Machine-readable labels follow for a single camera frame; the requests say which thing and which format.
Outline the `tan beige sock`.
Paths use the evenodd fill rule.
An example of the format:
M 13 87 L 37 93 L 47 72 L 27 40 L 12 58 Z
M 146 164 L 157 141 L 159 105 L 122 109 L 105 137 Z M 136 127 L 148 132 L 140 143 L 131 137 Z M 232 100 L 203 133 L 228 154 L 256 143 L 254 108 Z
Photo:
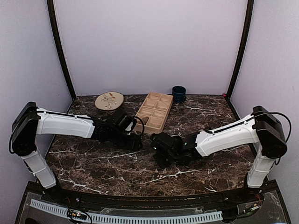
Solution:
M 142 118 L 142 122 L 143 122 L 143 124 L 146 125 L 147 122 L 148 122 L 148 120 L 149 120 L 149 117 L 143 117 L 143 118 Z

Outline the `wooden compartment tray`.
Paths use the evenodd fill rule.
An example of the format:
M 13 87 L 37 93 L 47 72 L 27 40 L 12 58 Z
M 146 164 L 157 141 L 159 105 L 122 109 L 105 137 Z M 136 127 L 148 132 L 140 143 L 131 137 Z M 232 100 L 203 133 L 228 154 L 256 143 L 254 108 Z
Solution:
M 168 94 L 150 92 L 136 116 L 142 119 L 149 117 L 146 125 L 144 125 L 145 134 L 161 133 L 169 115 L 173 103 L 173 96 Z

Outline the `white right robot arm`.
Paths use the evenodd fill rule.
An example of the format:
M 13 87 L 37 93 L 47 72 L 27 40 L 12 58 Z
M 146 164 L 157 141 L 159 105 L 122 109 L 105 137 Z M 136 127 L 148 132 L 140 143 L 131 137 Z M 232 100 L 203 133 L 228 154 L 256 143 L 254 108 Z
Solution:
M 256 196 L 256 188 L 262 186 L 265 177 L 280 158 L 287 152 L 289 135 L 285 136 L 281 122 L 275 117 L 285 115 L 269 112 L 255 106 L 253 112 L 234 123 L 187 135 L 185 138 L 170 136 L 164 132 L 152 134 L 151 148 L 161 168 L 171 164 L 188 166 L 224 149 L 258 143 L 259 149 L 254 163 L 247 174 L 246 186 L 239 191 L 238 198 L 249 202 Z

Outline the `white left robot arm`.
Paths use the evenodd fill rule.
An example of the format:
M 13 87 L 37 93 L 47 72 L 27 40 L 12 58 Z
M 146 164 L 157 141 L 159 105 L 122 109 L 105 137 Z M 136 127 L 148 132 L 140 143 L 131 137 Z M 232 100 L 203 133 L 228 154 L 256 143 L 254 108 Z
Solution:
M 139 117 L 130 116 L 122 109 L 104 117 L 90 117 L 47 111 L 28 102 L 12 124 L 9 152 L 21 157 L 47 195 L 55 203 L 63 203 L 66 193 L 36 146 L 36 136 L 43 134 L 68 135 L 112 142 L 117 147 L 132 151 L 142 149 L 141 135 L 133 133 Z

